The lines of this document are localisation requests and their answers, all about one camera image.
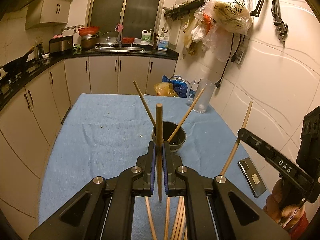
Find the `wooden chopstick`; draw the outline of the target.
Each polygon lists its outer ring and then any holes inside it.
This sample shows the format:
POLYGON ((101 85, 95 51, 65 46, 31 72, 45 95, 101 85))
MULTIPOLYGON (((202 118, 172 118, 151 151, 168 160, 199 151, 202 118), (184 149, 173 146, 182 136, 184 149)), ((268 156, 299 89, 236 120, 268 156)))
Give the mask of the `wooden chopstick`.
POLYGON ((166 211, 165 211, 164 240, 168 240, 169 218, 170 218, 170 197, 167 197, 166 211))
POLYGON ((182 203, 181 207, 180 207, 180 214, 179 214, 178 221, 177 221, 177 228, 176 228, 176 232, 174 235, 174 240, 178 240, 178 238, 179 238, 180 229, 181 229, 182 220, 183 220, 183 214, 184 214, 184 204, 182 203))
POLYGON ((151 208, 150 208, 150 202, 149 202, 149 198, 148 197, 145 197, 145 204, 146 204, 146 210, 147 210, 147 215, 148 215, 148 220, 149 220, 152 239, 153 240, 157 240, 155 226, 154 226, 153 218, 152 218, 152 212, 151 212, 151 208))
POLYGON ((193 103, 191 104, 191 106, 189 107, 189 109, 187 110, 187 112, 185 113, 185 115, 183 116, 182 120, 178 123, 177 127, 175 128, 175 130, 173 131, 173 133, 171 134, 171 136, 168 138, 167 142, 171 142, 171 140, 173 139, 173 137, 175 136, 175 134, 178 132, 178 130, 180 129, 180 127, 182 126, 182 124, 185 122, 185 120, 187 119, 187 117, 189 116, 189 114, 191 113, 191 111, 194 109, 195 105, 197 104, 197 102, 199 101, 200 97, 202 96, 202 94, 204 93, 204 88, 200 91, 200 93, 198 94, 198 96, 194 99, 193 103))
POLYGON ((163 105, 156 104, 156 167, 158 200, 162 201, 163 105))
POLYGON ((182 240, 185 233, 185 213, 182 215, 180 229, 178 233, 178 240, 182 240))
MULTIPOLYGON (((250 113, 251 113, 251 109, 252 109, 252 105, 253 105, 253 102, 250 101, 241 128, 245 128, 247 126, 247 123, 248 123, 248 120, 249 120, 249 116, 250 116, 250 113)), ((239 139, 239 137, 237 137, 236 141, 235 141, 235 143, 233 145, 233 148, 232 148, 232 150, 231 150, 231 152, 230 152, 230 154, 228 156, 228 159, 225 162, 225 164, 224 164, 224 166, 223 166, 223 168, 222 168, 222 170, 220 172, 221 176, 224 176, 226 171, 228 170, 228 168, 229 168, 229 166, 230 166, 230 164, 231 164, 231 162, 232 162, 232 160, 233 160, 233 158, 235 156, 235 153, 236 153, 236 151, 237 151, 237 149, 239 147, 239 144, 240 144, 240 139, 239 139)))
POLYGON ((183 197, 180 196, 179 201, 178 201, 177 211, 176 211, 176 217, 175 217, 175 221, 174 221, 174 225, 173 225, 172 233, 171 233, 171 237, 170 237, 171 240, 174 240, 174 235, 175 235, 176 228, 177 228, 177 221, 178 221, 178 217, 180 214, 180 207, 181 207, 182 203, 184 203, 184 200, 183 200, 183 197))
POLYGON ((140 100, 141 100, 141 102, 142 102, 142 104, 143 104, 143 106, 144 106, 144 108, 145 108, 145 110, 147 112, 147 115, 149 116, 150 121, 152 122, 153 126, 156 127, 156 122, 155 122, 155 120, 154 120, 154 118, 153 118, 153 116, 152 116, 152 114, 150 112, 150 109, 149 109, 149 107, 148 107, 148 105, 147 105, 147 103, 146 103, 146 101, 145 101, 145 99, 143 97, 143 94, 142 94, 137 82, 133 81, 133 84, 134 84, 134 86, 135 86, 135 88, 137 90, 137 93, 138 93, 138 95, 140 97, 140 100))

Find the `lower kitchen cabinets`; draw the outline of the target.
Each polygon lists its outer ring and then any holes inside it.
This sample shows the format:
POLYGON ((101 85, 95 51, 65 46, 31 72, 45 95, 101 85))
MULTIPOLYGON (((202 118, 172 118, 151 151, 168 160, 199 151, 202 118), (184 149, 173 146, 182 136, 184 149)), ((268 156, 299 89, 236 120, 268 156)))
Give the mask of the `lower kitchen cabinets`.
POLYGON ((1 211, 21 239, 40 224, 47 164, 72 107, 64 65, 57 63, 22 88, 1 112, 1 211))

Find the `kitchen window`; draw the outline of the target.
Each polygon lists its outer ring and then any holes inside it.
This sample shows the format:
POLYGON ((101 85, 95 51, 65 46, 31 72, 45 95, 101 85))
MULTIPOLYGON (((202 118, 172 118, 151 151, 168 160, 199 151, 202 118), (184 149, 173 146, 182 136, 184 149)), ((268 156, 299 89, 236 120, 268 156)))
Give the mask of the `kitchen window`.
POLYGON ((118 37, 116 25, 122 24, 122 37, 141 38, 144 30, 158 33, 164 0, 90 0, 87 25, 99 27, 101 34, 118 37))

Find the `black perforated utensil holder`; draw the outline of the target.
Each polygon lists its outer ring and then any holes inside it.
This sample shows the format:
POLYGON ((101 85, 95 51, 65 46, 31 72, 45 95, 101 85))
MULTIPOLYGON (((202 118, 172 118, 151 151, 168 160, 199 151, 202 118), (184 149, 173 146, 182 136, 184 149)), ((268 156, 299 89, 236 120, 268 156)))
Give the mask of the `black perforated utensil holder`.
MULTIPOLYGON (((174 130, 176 129, 177 124, 169 121, 163 122, 163 139, 167 141, 169 137, 172 135, 174 130)), ((186 140, 186 133, 182 127, 178 129, 176 134, 169 142, 171 153, 176 153, 184 144, 186 140)))

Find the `black smartphone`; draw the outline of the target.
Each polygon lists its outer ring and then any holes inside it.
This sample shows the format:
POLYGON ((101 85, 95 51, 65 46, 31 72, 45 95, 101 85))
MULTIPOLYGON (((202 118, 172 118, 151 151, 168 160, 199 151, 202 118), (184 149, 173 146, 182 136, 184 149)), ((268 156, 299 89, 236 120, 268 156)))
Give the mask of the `black smartphone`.
POLYGON ((253 196, 255 198, 260 197, 267 190, 267 188, 251 158, 248 157, 239 160, 238 166, 242 171, 242 174, 245 176, 253 196))

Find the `yellow plastic bag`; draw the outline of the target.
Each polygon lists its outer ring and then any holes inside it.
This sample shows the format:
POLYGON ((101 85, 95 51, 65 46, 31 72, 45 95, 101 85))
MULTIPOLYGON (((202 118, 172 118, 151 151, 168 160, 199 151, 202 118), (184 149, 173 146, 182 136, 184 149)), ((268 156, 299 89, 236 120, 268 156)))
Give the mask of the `yellow plastic bag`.
POLYGON ((178 94, 174 91, 172 83, 161 82, 155 84, 153 87, 158 96, 178 97, 178 94))

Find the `blue plastic bag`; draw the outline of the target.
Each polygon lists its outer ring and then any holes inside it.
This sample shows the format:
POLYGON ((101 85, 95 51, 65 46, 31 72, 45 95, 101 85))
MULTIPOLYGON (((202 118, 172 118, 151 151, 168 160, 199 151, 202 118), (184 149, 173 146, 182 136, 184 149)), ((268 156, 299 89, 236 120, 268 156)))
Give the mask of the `blue plastic bag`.
POLYGON ((171 83, 173 85, 173 90, 180 98, 187 98, 187 90, 190 82, 180 75, 174 75, 170 78, 168 78, 166 75, 163 75, 162 82, 171 83))

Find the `small red bowl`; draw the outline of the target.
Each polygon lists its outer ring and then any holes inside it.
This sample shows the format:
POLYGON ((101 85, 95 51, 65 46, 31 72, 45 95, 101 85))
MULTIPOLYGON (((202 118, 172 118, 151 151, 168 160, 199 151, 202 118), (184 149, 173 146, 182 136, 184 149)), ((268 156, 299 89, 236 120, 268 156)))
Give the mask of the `small red bowl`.
POLYGON ((122 38, 122 44, 133 44, 135 41, 134 37, 123 37, 122 38))

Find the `glass pot lid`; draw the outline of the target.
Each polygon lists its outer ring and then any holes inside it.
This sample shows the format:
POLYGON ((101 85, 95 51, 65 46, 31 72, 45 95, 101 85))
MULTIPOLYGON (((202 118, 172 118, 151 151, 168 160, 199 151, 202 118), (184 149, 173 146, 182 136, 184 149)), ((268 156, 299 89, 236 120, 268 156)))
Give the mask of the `glass pot lid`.
POLYGON ((96 45, 99 47, 112 47, 117 43, 117 39, 115 37, 99 37, 97 38, 96 45))

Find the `steel stock pot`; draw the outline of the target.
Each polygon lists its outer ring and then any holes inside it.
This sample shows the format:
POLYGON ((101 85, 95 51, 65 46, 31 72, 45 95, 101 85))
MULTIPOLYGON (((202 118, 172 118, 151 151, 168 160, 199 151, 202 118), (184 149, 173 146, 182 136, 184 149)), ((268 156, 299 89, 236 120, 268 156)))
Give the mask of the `steel stock pot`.
POLYGON ((81 37, 82 50, 89 50, 95 47, 97 34, 89 34, 81 37))

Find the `black rice cooker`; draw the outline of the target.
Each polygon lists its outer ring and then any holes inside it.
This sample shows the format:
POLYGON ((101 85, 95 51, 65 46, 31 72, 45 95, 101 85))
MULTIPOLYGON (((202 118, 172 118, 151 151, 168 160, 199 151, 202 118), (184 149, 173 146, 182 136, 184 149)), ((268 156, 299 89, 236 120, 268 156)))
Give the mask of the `black rice cooker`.
POLYGON ((52 38, 49 41, 50 54, 62 54, 73 50, 73 36, 52 38))

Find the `steel kettle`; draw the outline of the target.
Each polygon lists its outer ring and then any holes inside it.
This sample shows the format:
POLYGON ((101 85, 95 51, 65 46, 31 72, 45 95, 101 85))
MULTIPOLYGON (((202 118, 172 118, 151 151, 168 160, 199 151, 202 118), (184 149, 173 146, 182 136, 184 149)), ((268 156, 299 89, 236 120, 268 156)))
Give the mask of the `steel kettle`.
POLYGON ((42 60, 43 55, 44 55, 44 48, 43 48, 42 43, 39 43, 36 45, 36 48, 35 48, 35 57, 38 60, 42 60))

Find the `black wok pan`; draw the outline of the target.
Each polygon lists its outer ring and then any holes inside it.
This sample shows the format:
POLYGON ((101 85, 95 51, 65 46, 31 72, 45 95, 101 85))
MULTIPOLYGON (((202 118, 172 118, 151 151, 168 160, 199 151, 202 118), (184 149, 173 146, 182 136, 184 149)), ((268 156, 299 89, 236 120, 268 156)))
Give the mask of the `black wok pan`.
POLYGON ((19 57, 2 66, 2 69, 10 75, 16 75, 25 69, 25 65, 29 55, 34 52, 35 47, 32 46, 22 57, 19 57))

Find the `hanging plastic bags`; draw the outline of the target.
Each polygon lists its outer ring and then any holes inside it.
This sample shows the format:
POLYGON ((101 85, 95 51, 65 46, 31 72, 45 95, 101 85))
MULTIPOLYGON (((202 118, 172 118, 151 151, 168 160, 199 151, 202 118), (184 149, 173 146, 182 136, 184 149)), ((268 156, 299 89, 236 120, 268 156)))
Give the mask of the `hanging plastic bags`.
POLYGON ((192 46, 201 42, 202 50, 225 62, 233 35, 246 36, 252 26, 251 9, 252 0, 204 0, 185 27, 184 47, 192 54, 192 46))

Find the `wall power socket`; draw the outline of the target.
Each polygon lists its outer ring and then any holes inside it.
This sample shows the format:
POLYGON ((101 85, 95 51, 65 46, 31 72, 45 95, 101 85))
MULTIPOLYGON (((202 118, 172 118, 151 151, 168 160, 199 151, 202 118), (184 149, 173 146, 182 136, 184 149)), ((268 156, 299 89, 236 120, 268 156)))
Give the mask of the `wall power socket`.
POLYGON ((235 62, 236 64, 241 64, 242 58, 244 57, 244 55, 245 55, 245 53, 246 53, 246 50, 247 50, 247 48, 244 47, 244 46, 241 46, 241 47, 237 50, 236 55, 235 55, 235 60, 234 60, 234 62, 235 62))

